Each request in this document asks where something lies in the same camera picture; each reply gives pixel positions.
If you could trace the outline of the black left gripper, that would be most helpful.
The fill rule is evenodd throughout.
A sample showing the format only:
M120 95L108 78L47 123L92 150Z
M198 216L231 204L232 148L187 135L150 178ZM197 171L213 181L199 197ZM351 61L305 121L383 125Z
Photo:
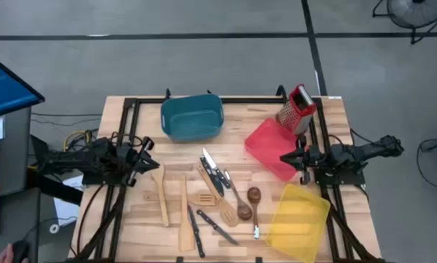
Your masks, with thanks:
M143 137L140 150L135 150L134 145L130 142L126 142L125 146L128 148L125 157L125 162L128 164L125 184L127 186L134 186L136 183L135 175L137 173L144 174L158 169L159 163L153 160L148 152L154 147L154 142L150 137Z

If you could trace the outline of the light wooden spork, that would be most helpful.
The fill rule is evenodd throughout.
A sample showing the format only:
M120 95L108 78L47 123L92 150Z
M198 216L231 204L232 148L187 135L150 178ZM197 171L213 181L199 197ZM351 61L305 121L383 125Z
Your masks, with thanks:
M165 169L163 164L161 164L157 169L151 171L151 177L153 178L158 191L162 222L164 226L169 226L170 221L168 218L167 204L164 194L164 175Z

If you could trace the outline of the dark wooden spoon white label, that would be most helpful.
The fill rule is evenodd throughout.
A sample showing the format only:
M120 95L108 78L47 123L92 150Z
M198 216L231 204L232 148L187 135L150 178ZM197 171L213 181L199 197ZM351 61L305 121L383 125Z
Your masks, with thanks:
M251 187L247 192L247 197L249 202L251 203L253 209L253 222L254 222L254 239L258 240L259 233L259 221L258 221L258 211L257 207L262 198L261 191L257 187Z

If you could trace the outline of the white-bladed black-handled knife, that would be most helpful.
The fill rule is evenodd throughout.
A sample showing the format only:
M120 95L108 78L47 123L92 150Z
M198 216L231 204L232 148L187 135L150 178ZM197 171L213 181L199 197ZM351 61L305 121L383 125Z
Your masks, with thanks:
M212 156L208 153L206 148L202 149L203 155L206 158L210 168L215 172L215 174L219 177L219 180L224 184L226 188L231 188L230 182L225 178L221 170L218 168L217 164L213 160Z

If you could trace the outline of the all-black knife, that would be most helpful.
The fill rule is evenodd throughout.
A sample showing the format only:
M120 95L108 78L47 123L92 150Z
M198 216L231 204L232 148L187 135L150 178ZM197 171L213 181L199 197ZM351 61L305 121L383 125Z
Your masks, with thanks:
M210 166L207 163L207 160L204 156L200 157L200 161L201 161L201 164L203 165L203 168L207 172L209 178L211 179L215 189L223 197L224 196L224 189L223 189L223 186L221 184L220 179L216 175L213 174L212 169L210 168Z

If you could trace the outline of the slotted wooden spatula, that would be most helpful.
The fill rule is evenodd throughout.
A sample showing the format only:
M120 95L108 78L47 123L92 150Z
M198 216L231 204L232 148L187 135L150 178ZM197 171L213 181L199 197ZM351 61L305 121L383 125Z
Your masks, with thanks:
M155 191L144 191L142 193L145 201L159 201L159 194ZM217 199L208 191L198 191L188 195L188 201L197 206L213 207L218 204Z

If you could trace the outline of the black-handled steak knife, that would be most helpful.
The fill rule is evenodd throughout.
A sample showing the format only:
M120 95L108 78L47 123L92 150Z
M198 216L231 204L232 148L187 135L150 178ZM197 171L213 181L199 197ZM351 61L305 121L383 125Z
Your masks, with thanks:
M195 243L197 245L199 257L205 258L205 252L203 251L202 241L200 239L200 234L199 234L200 230L199 230L199 227L197 226L197 222L195 220L194 213L193 213L193 210L192 210L190 205L188 205L188 212L189 212L189 218L191 221L191 226L193 229L194 239L195 239Z
M232 238L227 232L225 232L215 221L208 217L202 210L197 210L196 214L199 215L204 221L206 221L212 228L218 232L225 240L233 245L240 245L240 243Z

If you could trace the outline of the slotted wooden spoon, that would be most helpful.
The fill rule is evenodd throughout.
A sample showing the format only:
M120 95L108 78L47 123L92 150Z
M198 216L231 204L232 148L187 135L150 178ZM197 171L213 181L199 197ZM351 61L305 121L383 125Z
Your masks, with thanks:
M219 212L223 222L230 227L237 226L239 224L239 218L233 206L231 206L231 204L228 203L228 201L225 200L225 198L223 198L223 196L221 196L220 193L217 192L215 186L212 183L212 180L209 178L207 172L204 170L203 167L197 166L197 171L207 184L212 195L217 199Z

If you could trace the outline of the red-topped metal box grater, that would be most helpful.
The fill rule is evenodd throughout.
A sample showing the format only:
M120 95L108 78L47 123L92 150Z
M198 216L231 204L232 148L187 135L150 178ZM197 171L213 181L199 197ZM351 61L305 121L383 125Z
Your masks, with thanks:
M295 135L303 134L308 129L311 118L316 111L316 103L303 84L295 87L287 102L276 113L275 120Z

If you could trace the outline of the yellow plastic tray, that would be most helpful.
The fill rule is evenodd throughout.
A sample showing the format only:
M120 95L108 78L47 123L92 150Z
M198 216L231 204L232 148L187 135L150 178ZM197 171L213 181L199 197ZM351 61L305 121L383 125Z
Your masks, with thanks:
M303 263L314 263L325 231L330 203L288 184L273 215L265 242Z

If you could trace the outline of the grey cabinet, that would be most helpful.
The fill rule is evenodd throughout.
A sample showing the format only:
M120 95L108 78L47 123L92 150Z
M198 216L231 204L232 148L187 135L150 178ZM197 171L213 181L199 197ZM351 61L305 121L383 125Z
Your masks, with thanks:
M31 108L0 116L4 138L0 140L0 196L26 186Z

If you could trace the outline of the black computer mouse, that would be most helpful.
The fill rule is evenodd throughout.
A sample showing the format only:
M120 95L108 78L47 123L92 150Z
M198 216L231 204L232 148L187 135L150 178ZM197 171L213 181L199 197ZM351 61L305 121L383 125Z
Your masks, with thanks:
M12 263L22 263L29 256L30 244L26 240L19 240L12 244L13 260Z

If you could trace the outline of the blue-screen computer monitor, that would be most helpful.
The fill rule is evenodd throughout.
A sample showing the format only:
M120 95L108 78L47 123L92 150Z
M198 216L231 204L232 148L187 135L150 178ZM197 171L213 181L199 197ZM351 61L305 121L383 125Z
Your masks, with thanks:
M0 116L44 101L41 93L0 62Z

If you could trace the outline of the person's hand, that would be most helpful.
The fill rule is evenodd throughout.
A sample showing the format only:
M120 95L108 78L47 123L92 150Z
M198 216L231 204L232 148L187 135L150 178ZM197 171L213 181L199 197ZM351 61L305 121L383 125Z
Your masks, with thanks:
M12 263L14 259L14 253L12 244L8 244L7 247L0 253L0 263Z

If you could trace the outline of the black aluminium table frame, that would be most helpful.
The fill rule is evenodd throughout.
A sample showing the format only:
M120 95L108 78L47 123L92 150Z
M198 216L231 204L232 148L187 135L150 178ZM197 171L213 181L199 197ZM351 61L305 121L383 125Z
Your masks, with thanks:
M175 262L183 257L183 262L240 262L252 263L262 258L264 263L296 262L265 243L271 216L278 205L278 199L285 183L266 170L244 148L245 138L266 118L273 118L283 104L281 96L221 96L224 100L224 127L219 136L210 141L174 143L161 129L161 105L163 96L108 96L104 102L98 137L109 137L119 130L126 99L140 99L137 119L137 136L149 136L154 142L153 159L165 165L164 187L167 198L170 225L165 227L158 202L147 201L144 193L155 193L156 184L150 174L137 175L133 188L128 187L115 262ZM345 143L352 144L349 124L342 98L320 97L328 130ZM202 147L210 152L220 169L228 169L241 198L246 199L249 187L256 186L262 192L258 205L261 237L255 240L252 235L252 220L240 221L236 227L229 227L221 220L218 206L204 208L205 213L235 238L241 246L232 245L212 230L200 216L196 216L205 258L198 256L197 249L181 252L178 250L178 233L181 223L180 179L187 179L189 194L208 189L200 177L196 166L200 163ZM83 192L80 215L72 238L72 247L77 252L77 238L80 237L80 252L95 231L103 216L107 186L102 188L91 203L83 223L79 228L88 201L99 186L87 186ZM367 251L381 258L379 242L374 229L367 197L355 186L341 186L341 196L349 228Z

